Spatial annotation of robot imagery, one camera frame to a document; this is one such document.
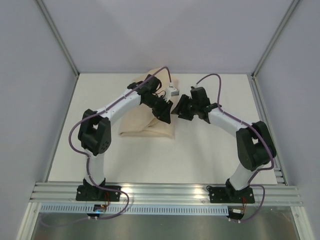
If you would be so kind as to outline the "beige cloth drape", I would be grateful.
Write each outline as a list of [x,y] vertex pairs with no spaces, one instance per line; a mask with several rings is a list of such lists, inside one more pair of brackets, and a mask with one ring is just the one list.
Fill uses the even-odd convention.
[[[160,68],[154,68],[143,75],[136,77],[132,82],[144,81],[148,75],[154,74]],[[172,86],[179,88],[179,80],[172,74]],[[155,75],[161,83],[162,87],[157,90],[157,93],[164,94],[167,87],[170,85],[169,75],[167,70],[162,70]],[[175,118],[170,117],[171,123],[167,124],[158,120],[152,113],[152,109],[141,104],[129,112],[127,112],[121,119],[119,127],[119,135],[121,137],[168,137],[174,139],[175,137]]]

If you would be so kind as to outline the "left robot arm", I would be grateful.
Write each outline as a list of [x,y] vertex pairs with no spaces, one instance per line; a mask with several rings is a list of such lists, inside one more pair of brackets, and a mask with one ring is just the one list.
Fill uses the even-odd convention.
[[104,156],[112,142],[112,125],[130,110],[145,105],[153,116],[166,124],[171,123],[172,97],[180,91],[172,83],[164,90],[164,95],[156,94],[161,81],[150,74],[145,81],[133,82],[124,93],[112,103],[93,111],[86,110],[81,120],[78,139],[88,157],[86,182],[90,185],[87,194],[98,201],[104,197],[105,175]]

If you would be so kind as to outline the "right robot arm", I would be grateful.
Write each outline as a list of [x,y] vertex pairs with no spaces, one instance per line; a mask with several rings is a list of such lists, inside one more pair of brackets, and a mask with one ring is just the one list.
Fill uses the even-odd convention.
[[239,165],[225,183],[225,196],[236,203],[258,172],[266,171],[264,166],[277,155],[269,129],[263,121],[247,123],[224,111],[219,100],[211,103],[203,87],[193,87],[190,94],[183,94],[171,113],[188,121],[198,116],[235,137]]

